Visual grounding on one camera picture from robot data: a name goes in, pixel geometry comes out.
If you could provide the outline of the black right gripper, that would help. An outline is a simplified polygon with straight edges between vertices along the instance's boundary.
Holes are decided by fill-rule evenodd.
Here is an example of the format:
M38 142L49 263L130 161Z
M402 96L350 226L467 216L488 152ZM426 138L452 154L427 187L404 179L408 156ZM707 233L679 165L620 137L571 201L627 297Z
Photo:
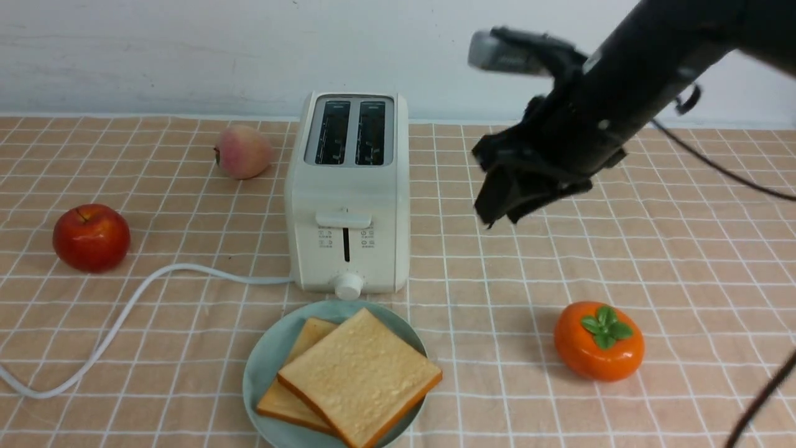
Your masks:
M474 210L487 229L593 187L591 177L627 155L629 100L624 90L555 89L534 97L523 118L481 137L473 155L485 179Z

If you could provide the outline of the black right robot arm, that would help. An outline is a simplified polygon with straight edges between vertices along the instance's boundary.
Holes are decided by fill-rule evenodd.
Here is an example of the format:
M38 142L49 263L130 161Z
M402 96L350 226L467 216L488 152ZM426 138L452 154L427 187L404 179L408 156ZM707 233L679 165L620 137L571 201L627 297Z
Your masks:
M486 178L474 209L487 226L517 223L569 196L626 156L624 145L670 104L687 113L707 69L736 49L794 74L793 1L642 1L594 54L548 34L495 27L474 34L468 62L495 73L549 76L521 120L472 151Z

